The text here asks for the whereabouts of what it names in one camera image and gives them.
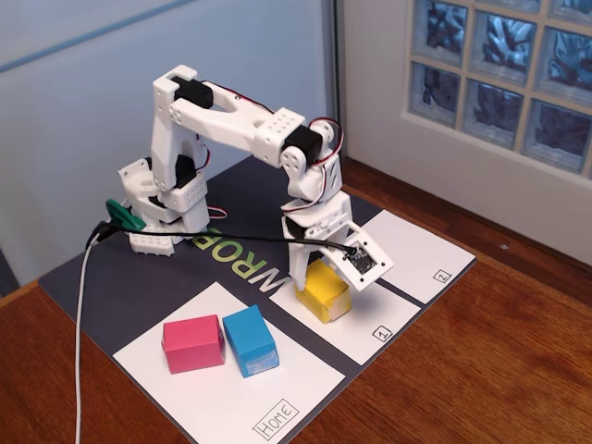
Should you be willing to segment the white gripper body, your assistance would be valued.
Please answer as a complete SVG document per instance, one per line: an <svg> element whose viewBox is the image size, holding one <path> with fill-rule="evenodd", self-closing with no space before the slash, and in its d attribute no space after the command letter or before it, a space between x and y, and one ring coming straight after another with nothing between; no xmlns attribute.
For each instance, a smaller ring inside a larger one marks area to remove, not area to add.
<svg viewBox="0 0 592 444"><path fill-rule="evenodd" d="M338 191L322 203L295 210L297 204L288 204L283 212L282 230L285 239L327 241L331 245L344 245L349 222L352 221L351 196Z"/></svg>

